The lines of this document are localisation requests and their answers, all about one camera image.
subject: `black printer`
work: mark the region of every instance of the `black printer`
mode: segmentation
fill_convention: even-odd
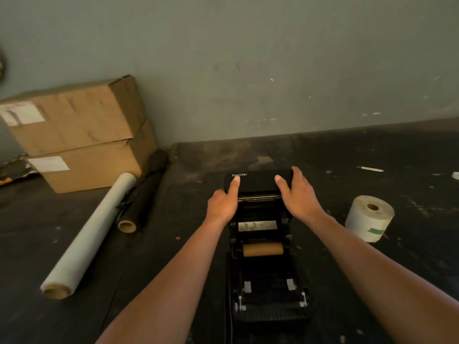
[[[291,187],[292,170],[225,177],[227,192],[234,176],[240,176],[237,211],[228,223],[227,344],[233,342],[234,331],[308,322],[313,315],[307,280],[296,263],[291,214],[274,181],[277,174]]]

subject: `hand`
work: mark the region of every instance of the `hand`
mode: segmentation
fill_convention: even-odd
[[[234,216],[237,209],[237,192],[239,190],[240,177],[235,176],[229,185],[228,194],[222,189],[214,192],[207,202],[206,222],[216,223],[222,227]]]
[[[318,203],[313,186],[309,184],[306,178],[297,167],[293,169],[293,179],[291,180],[291,190],[281,176],[276,175],[274,180],[282,194],[282,200],[285,207],[297,219],[305,222],[316,214],[323,214],[324,210]]]

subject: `wall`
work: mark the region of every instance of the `wall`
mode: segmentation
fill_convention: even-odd
[[[459,115],[459,0],[2,0],[0,98],[133,74],[159,143]],[[0,154],[20,150],[2,126]]]

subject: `black plastic wrap roll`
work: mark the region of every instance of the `black plastic wrap roll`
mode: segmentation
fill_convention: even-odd
[[[116,225],[120,231],[133,233],[145,225],[167,162],[168,154],[164,150],[155,151],[149,158],[141,177],[119,205],[121,211]]]

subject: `person's left hand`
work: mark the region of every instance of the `person's left hand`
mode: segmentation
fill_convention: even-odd
[[[226,225],[236,213],[237,192],[239,190],[240,177],[235,176],[229,185],[228,194],[222,189],[214,192],[212,198],[207,202],[206,222]]]

